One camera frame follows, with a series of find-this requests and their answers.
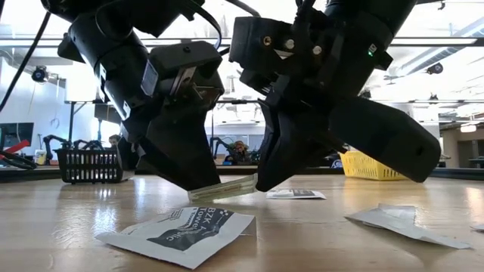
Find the yellow basket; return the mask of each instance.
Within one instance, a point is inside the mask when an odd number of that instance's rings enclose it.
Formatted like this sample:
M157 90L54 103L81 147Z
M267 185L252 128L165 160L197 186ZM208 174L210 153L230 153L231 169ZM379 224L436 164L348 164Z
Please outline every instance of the yellow basket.
M349 178L367 178L377 181L400 181L407 179L360 151L347 151L340 154L345 176Z

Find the red object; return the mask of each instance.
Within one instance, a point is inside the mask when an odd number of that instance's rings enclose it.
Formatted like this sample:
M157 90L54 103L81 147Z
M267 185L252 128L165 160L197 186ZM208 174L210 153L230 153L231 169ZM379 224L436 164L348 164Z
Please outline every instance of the red object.
M9 147L5 150L5 152L9 152L10 154L13 154L13 153L16 153L17 151L21 150L22 148L24 147L28 147L30 144L29 141L27 140L23 140L21 141L19 144L16 144L12 147Z

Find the wooden tabletop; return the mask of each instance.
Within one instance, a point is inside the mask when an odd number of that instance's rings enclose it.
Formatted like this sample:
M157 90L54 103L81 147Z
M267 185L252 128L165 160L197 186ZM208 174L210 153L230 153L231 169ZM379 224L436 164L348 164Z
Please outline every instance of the wooden tabletop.
M415 184L299 176L281 187L320 190L327 200L270 200L254 193L215 201L210 205L255 215L256 235L237 238L197 270L484 269L484 234L470 229L484 223L483 182L429 179ZM343 217L378 203L417 206L417 225L474 249L418 242ZM153 176L114 185L59 180L0 184L0 271L186 271L104 245L94 236L189 205L186 192Z

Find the black basket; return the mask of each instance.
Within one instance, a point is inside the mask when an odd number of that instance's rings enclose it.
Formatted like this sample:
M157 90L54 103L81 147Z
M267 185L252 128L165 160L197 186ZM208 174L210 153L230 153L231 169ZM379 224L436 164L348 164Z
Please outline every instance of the black basket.
M62 181L76 183L117 183L123 170L115 150L55 150Z

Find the person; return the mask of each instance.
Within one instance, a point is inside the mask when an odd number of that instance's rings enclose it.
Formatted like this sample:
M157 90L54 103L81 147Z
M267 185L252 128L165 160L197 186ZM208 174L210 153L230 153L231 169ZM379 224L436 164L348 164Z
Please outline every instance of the person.
M121 136L114 134L109 137L109 143L111 144L111 149L116 149Z
M234 143L234 153L228 155L225 158L226 162L231 162L232 165L249 165L252 163L249 152L247 152L248 146L243 141L236 141Z

